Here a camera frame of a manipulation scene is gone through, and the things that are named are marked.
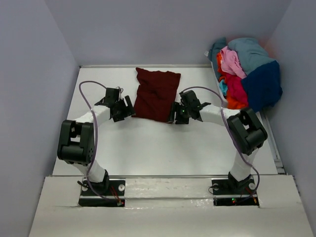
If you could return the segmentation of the maroon t shirt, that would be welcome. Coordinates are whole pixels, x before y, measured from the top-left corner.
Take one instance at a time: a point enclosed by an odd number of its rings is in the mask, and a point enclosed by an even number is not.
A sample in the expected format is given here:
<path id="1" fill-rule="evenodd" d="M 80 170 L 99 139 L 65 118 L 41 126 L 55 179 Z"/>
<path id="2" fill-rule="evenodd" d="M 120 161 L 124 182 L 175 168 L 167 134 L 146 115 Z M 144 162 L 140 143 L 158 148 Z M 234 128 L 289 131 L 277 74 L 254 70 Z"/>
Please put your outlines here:
<path id="1" fill-rule="evenodd" d="M 148 71 L 138 67 L 136 72 L 139 86 L 134 103 L 134 117 L 167 123 L 181 74 Z"/>

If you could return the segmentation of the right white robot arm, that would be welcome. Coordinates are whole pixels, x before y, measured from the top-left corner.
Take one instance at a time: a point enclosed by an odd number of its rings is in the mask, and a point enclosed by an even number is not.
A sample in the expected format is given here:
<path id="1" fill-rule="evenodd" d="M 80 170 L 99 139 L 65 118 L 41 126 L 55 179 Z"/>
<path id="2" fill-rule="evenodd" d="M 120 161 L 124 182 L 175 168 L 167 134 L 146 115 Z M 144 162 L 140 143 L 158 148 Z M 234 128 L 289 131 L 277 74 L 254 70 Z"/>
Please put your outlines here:
<path id="1" fill-rule="evenodd" d="M 173 102 L 168 121 L 188 124 L 191 119 L 222 125 L 226 128 L 237 152 L 227 179 L 212 180 L 213 195 L 254 195 L 259 181 L 254 181 L 253 161 L 268 135 L 256 113 L 251 108 L 232 110 L 201 103 L 192 90 L 180 92 L 180 102 Z"/>

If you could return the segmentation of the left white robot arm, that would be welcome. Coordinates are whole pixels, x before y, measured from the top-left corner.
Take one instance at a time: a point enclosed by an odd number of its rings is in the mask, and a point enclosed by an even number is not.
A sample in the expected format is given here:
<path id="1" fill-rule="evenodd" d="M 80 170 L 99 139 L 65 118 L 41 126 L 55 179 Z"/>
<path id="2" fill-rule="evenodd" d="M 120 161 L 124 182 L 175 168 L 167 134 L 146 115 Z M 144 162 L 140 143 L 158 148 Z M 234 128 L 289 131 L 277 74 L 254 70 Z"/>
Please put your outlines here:
<path id="1" fill-rule="evenodd" d="M 83 97 L 88 112 L 75 120 L 64 120 L 61 124 L 57 157 L 74 166 L 85 176 L 87 187 L 96 195 L 109 190 L 110 179 L 106 169 L 96 160 L 98 127 L 112 120 L 119 122 L 135 115 L 130 97 L 121 96 L 122 88 L 106 88 L 105 96 L 91 105 Z"/>

